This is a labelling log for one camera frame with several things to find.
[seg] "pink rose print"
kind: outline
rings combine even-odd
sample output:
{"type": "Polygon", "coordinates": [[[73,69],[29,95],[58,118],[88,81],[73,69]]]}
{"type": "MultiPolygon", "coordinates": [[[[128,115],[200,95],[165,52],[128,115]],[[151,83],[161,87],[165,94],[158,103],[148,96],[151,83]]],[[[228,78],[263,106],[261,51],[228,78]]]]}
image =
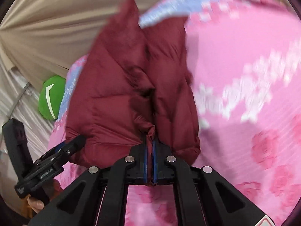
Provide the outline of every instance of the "pink rose print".
{"type": "Polygon", "coordinates": [[[301,196],[301,184],[293,184],[285,192],[285,198],[281,202],[281,209],[295,207],[301,196]]]}
{"type": "Polygon", "coordinates": [[[135,192],[140,196],[143,203],[152,203],[161,196],[161,188],[159,186],[147,187],[143,185],[135,186],[135,192]]]}
{"type": "Polygon", "coordinates": [[[66,125],[66,122],[67,122],[67,111],[63,114],[62,118],[60,119],[60,122],[59,122],[59,126],[62,127],[66,125]]]}
{"type": "Polygon", "coordinates": [[[177,225],[176,209],[166,203],[159,206],[156,211],[156,217],[160,222],[164,222],[164,225],[177,225]]]}
{"type": "Polygon", "coordinates": [[[67,188],[69,186],[69,184],[66,182],[66,179],[65,178],[61,178],[61,187],[63,189],[67,188]]]}
{"type": "Polygon", "coordinates": [[[288,165],[281,165],[275,169],[273,181],[270,186],[270,191],[275,196],[283,194],[289,181],[293,178],[291,167],[288,165]]]}
{"type": "Polygon", "coordinates": [[[285,219],[281,219],[280,217],[273,218],[274,223],[276,226],[281,226],[281,224],[284,222],[285,219]]]}
{"type": "Polygon", "coordinates": [[[85,167],[81,167],[79,165],[75,165],[75,164],[70,164],[70,179],[71,182],[73,182],[75,179],[77,179],[80,175],[82,175],[82,173],[86,170],[85,167]]]}
{"type": "Polygon", "coordinates": [[[53,126],[53,133],[55,133],[58,129],[59,129],[59,127],[61,127],[62,126],[62,121],[61,121],[61,119],[57,119],[56,121],[55,121],[55,124],[54,124],[54,126],[53,126]]]}
{"type": "Polygon", "coordinates": [[[135,224],[130,219],[126,219],[124,226],[135,226],[135,224]]]}
{"type": "Polygon", "coordinates": [[[292,119],[293,133],[296,142],[301,145],[301,115],[295,115],[292,119]]]}
{"type": "Polygon", "coordinates": [[[129,217],[130,214],[131,214],[131,209],[130,209],[129,206],[127,205],[127,206],[126,206],[126,209],[125,209],[125,217],[129,217]]]}
{"type": "Polygon", "coordinates": [[[76,69],[76,68],[78,68],[78,67],[81,67],[81,66],[85,65],[86,62],[87,62],[87,59],[88,59],[88,54],[85,55],[85,56],[82,56],[81,58],[79,58],[79,59],[78,59],[77,61],[75,61],[74,64],[71,66],[72,70],[74,70],[74,69],[76,69]]]}
{"type": "Polygon", "coordinates": [[[261,183],[258,182],[243,182],[235,187],[253,203],[256,202],[258,195],[261,193],[261,183]]]}
{"type": "Polygon", "coordinates": [[[257,133],[252,138],[252,157],[264,169],[269,169],[274,164],[278,152],[279,135],[274,130],[257,133]]]}

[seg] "floral pattern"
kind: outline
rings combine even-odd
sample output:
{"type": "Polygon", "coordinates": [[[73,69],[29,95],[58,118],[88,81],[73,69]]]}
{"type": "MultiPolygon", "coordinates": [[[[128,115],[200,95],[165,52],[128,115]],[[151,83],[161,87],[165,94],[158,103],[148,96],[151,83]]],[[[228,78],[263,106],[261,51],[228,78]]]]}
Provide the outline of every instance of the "floral pattern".
{"type": "Polygon", "coordinates": [[[67,163],[64,171],[55,178],[60,182],[62,189],[67,188],[75,179],[77,179],[87,168],[75,164],[67,163]]]}
{"type": "Polygon", "coordinates": [[[293,134],[296,142],[301,145],[301,115],[295,115],[292,120],[293,134]]]}
{"type": "Polygon", "coordinates": [[[55,121],[55,124],[53,126],[53,132],[56,132],[59,128],[65,128],[67,121],[67,111],[62,115],[60,119],[57,119],[55,121]]]}
{"type": "Polygon", "coordinates": [[[258,182],[243,182],[235,187],[253,203],[256,203],[257,197],[261,194],[261,184],[258,182]]]}
{"type": "Polygon", "coordinates": [[[274,223],[276,226],[280,226],[283,223],[283,221],[285,220],[285,218],[276,216],[273,220],[274,220],[274,223]]]}
{"type": "Polygon", "coordinates": [[[285,192],[284,200],[281,202],[283,210],[287,207],[294,207],[301,197],[301,184],[293,184],[285,192]]]}
{"type": "Polygon", "coordinates": [[[279,135],[274,130],[262,131],[252,138],[252,157],[264,169],[271,168],[275,163],[278,139],[279,135]]]}
{"type": "Polygon", "coordinates": [[[135,186],[135,192],[140,196],[140,199],[143,203],[152,203],[154,200],[158,200],[161,196],[160,187],[137,185],[135,186]]]}
{"type": "Polygon", "coordinates": [[[270,191],[275,196],[280,196],[284,193],[293,178],[292,168],[288,165],[276,167],[274,177],[270,186],[270,191]]]}
{"type": "Polygon", "coordinates": [[[176,208],[170,206],[167,203],[161,204],[156,211],[156,217],[161,225],[172,225],[176,226],[177,217],[176,217],[176,208]]]}
{"type": "Polygon", "coordinates": [[[226,85],[220,97],[213,94],[211,87],[200,84],[194,90],[198,114],[204,115],[208,111],[228,120],[238,104],[244,102],[245,112],[241,115],[241,122],[256,123],[263,106],[272,99],[271,86],[281,80],[287,86],[300,68],[301,38],[290,44],[286,55],[271,50],[268,58],[261,56],[253,65],[246,64],[245,74],[226,85]]]}

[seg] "metal screw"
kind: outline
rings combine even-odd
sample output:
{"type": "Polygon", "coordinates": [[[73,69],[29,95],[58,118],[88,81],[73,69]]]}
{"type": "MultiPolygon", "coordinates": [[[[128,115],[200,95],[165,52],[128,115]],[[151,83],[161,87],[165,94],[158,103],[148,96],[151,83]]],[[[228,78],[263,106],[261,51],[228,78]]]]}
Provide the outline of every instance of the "metal screw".
{"type": "Polygon", "coordinates": [[[205,166],[205,167],[203,167],[203,171],[205,173],[212,173],[213,169],[210,166],[205,166]]]}
{"type": "Polygon", "coordinates": [[[90,167],[88,171],[89,171],[89,173],[94,174],[94,173],[98,172],[98,168],[97,167],[90,167]]]}
{"type": "Polygon", "coordinates": [[[175,161],[177,160],[177,158],[174,157],[174,156],[172,156],[172,155],[170,155],[170,156],[167,156],[167,157],[166,157],[166,160],[167,160],[168,162],[175,162],[175,161]]]}
{"type": "Polygon", "coordinates": [[[126,162],[133,162],[135,160],[135,158],[129,155],[129,156],[125,157],[124,160],[126,162]]]}

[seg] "warning label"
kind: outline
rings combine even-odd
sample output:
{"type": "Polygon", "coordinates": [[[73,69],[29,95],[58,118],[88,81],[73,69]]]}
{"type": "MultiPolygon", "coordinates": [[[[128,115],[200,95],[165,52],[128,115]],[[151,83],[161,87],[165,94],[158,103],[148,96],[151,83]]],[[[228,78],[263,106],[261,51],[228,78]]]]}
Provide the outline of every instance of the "warning label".
{"type": "Polygon", "coordinates": [[[255,226],[275,226],[275,224],[267,215],[265,215],[255,226]]]}

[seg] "white stripe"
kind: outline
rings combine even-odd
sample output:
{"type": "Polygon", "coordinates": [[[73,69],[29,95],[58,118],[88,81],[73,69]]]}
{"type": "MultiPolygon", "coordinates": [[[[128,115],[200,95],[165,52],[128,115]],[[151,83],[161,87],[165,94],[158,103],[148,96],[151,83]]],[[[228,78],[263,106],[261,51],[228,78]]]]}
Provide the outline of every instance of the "white stripe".
{"type": "Polygon", "coordinates": [[[53,113],[53,110],[52,110],[49,92],[50,92],[50,89],[51,89],[54,85],[55,85],[55,84],[53,83],[52,85],[46,87],[46,100],[47,100],[47,104],[48,104],[50,113],[51,113],[51,115],[52,115],[53,118],[55,118],[55,114],[53,113]]]}

